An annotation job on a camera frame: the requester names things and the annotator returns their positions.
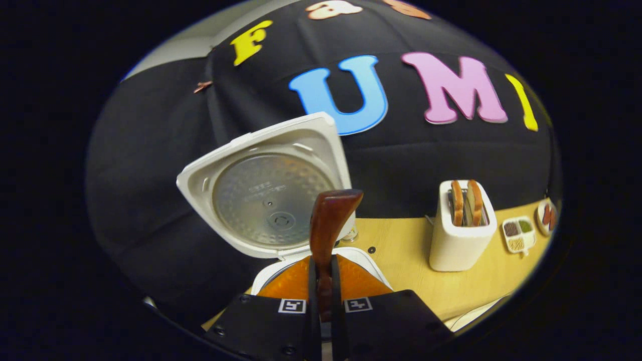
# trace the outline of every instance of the inner lid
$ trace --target inner lid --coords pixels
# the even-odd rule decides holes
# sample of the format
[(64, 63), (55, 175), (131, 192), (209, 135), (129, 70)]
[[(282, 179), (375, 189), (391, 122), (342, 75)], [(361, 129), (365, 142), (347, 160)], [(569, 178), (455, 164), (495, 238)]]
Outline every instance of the inner lid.
[(214, 211), (237, 238), (270, 249), (309, 242), (317, 195), (334, 189), (311, 162), (290, 154), (258, 154), (233, 163), (216, 180)]

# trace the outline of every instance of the open lid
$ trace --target open lid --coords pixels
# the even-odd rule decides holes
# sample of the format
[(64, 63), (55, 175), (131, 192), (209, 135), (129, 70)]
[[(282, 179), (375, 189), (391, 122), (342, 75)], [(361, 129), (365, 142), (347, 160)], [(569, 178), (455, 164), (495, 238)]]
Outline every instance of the open lid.
[[(334, 119), (325, 112), (235, 138), (186, 166), (176, 185), (234, 248), (282, 259), (309, 249), (317, 195), (352, 187)], [(339, 239), (354, 219), (353, 213)]]

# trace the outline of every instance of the wooden rice paddle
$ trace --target wooden rice paddle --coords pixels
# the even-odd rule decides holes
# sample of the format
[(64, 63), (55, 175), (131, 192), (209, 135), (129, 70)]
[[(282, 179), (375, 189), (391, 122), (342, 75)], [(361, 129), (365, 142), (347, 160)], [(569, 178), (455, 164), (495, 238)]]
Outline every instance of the wooden rice paddle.
[(361, 203), (357, 189), (326, 191), (317, 197), (310, 220), (310, 250), (317, 266), (317, 298), (322, 322), (330, 321), (332, 308), (332, 248), (341, 228)]

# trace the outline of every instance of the table surface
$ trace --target table surface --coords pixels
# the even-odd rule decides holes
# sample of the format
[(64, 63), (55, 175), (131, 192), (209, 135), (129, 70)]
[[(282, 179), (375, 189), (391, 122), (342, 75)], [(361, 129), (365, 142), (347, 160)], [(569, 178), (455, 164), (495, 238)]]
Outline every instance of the table surface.
[[(445, 321), (511, 294), (531, 274), (550, 237), (538, 228), (535, 245), (528, 250), (528, 256), (523, 256), (508, 251), (499, 228), (504, 220), (515, 216), (528, 216), (537, 228), (535, 211), (539, 202), (495, 211), (497, 231), (475, 265), (461, 272), (437, 272), (430, 268), (428, 254), (433, 226), (425, 217), (357, 218), (357, 239), (340, 242), (338, 247), (355, 247), (366, 252), (375, 247), (370, 256), (393, 290), (413, 290)], [(202, 327), (209, 329), (221, 313)]]

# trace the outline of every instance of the orange inner pot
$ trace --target orange inner pot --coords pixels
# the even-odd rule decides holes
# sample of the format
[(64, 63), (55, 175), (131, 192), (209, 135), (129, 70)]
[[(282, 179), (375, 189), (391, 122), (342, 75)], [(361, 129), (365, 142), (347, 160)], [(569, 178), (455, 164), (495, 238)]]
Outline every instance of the orange inner pot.
[[(341, 301), (392, 293), (370, 272), (355, 262), (336, 255), (341, 275)], [(310, 256), (296, 262), (267, 284), (259, 296), (308, 300), (308, 270)]]

